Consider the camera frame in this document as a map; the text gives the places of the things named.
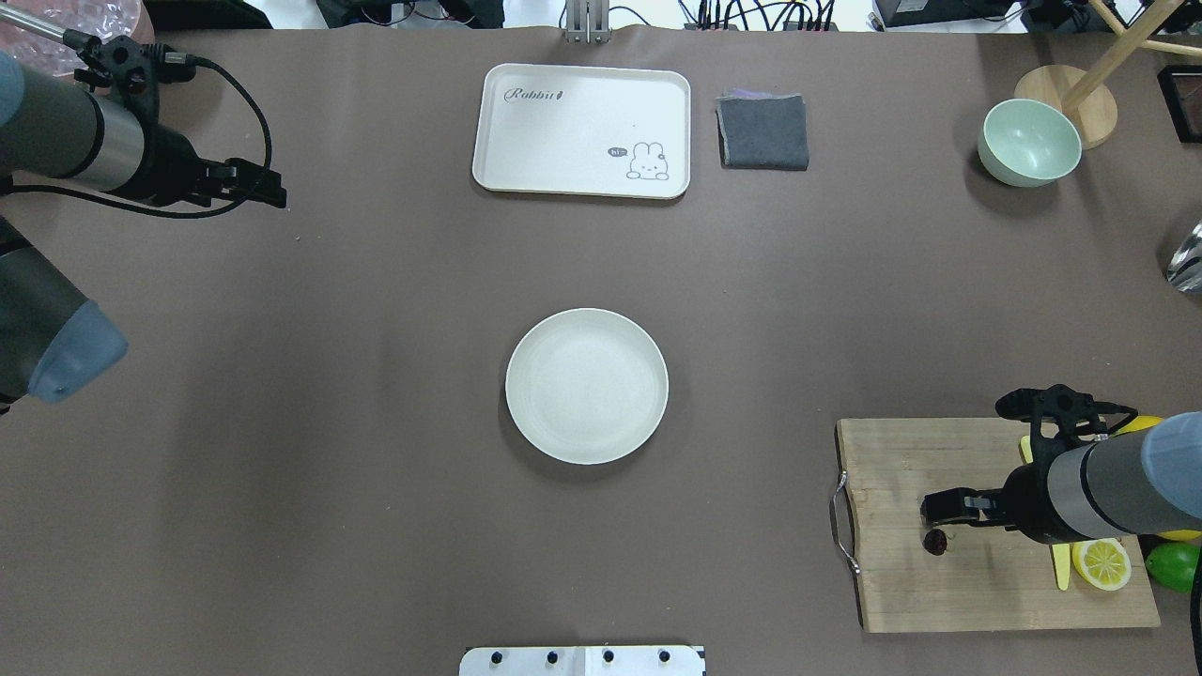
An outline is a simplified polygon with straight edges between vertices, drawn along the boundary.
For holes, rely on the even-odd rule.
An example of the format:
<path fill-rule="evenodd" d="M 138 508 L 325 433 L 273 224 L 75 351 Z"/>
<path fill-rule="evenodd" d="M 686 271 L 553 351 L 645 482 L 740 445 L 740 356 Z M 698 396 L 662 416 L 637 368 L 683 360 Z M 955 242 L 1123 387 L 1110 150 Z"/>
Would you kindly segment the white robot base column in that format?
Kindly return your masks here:
<path fill-rule="evenodd" d="M 475 647 L 459 675 L 706 675 L 706 650 L 690 645 Z"/>

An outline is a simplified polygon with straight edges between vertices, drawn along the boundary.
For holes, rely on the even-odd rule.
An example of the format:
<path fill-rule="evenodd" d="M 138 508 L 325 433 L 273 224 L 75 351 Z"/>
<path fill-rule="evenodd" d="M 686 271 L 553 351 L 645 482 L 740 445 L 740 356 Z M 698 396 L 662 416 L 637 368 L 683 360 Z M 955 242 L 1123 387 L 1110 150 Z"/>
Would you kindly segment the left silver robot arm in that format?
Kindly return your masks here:
<path fill-rule="evenodd" d="M 56 36 L 85 64 L 75 82 L 2 55 L 2 196 L 56 195 L 168 220 L 219 217 L 248 202 L 284 208 L 270 128 L 252 95 L 206 57 L 127 36 Z M 260 162 L 200 158 L 160 120 L 160 85 L 215 72 L 249 103 L 264 146 Z M 127 339 L 99 304 L 2 223 L 2 410 L 26 395 L 56 403 L 117 364 Z"/>

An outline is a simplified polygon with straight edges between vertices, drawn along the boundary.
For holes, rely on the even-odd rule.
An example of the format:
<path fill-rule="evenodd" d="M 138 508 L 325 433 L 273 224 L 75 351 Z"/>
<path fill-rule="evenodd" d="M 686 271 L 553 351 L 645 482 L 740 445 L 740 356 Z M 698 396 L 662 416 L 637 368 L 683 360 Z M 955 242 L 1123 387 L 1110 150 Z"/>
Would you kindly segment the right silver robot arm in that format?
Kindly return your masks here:
<path fill-rule="evenodd" d="M 995 410 L 1000 419 L 1027 423 L 1031 461 L 996 490 L 954 487 L 926 496 L 920 516 L 929 527 L 999 527 L 1045 545 L 1198 530 L 1200 414 L 1120 434 L 1109 419 L 1130 423 L 1132 407 L 1063 384 L 1010 391 Z"/>

